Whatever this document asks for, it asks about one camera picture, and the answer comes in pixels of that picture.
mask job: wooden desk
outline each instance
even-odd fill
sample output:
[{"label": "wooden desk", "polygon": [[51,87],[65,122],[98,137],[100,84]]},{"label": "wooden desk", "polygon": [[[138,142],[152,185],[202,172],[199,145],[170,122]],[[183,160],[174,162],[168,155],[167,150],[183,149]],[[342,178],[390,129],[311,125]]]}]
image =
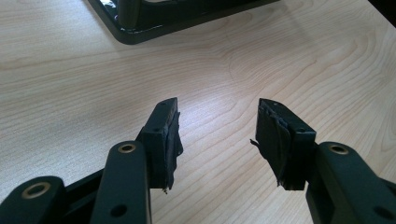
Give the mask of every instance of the wooden desk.
[{"label": "wooden desk", "polygon": [[185,152],[174,188],[152,191],[154,223],[312,222],[249,143],[260,97],[396,182],[396,29],[365,0],[282,0],[136,46],[87,1],[0,10],[1,201],[35,176],[101,169],[174,96]]}]

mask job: round hole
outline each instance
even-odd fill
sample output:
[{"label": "round hole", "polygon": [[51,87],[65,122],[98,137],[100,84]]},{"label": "round hole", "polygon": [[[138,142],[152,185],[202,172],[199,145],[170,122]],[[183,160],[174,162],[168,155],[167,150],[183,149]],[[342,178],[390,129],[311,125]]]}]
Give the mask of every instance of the round hole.
[{"label": "round hole", "polygon": [[22,193],[22,198],[24,199],[33,199],[43,195],[50,189],[50,183],[48,182],[40,182],[33,184],[29,188],[25,189]]},{"label": "round hole", "polygon": [[110,211],[110,215],[113,217],[122,217],[126,213],[126,206],[124,204],[113,207]]},{"label": "round hole", "polygon": [[128,144],[128,145],[123,145],[119,147],[119,152],[120,153],[130,153],[136,149],[135,145]]},{"label": "round hole", "polygon": [[299,128],[299,129],[297,129],[297,133],[305,133],[305,129],[304,128]]},{"label": "round hole", "polygon": [[349,151],[346,148],[339,147],[339,146],[331,146],[330,151],[340,154],[340,155],[346,155],[349,153]]},{"label": "round hole", "polygon": [[393,220],[395,218],[395,216],[388,209],[383,208],[381,206],[375,207],[374,211],[376,212],[377,215],[385,219]]}]

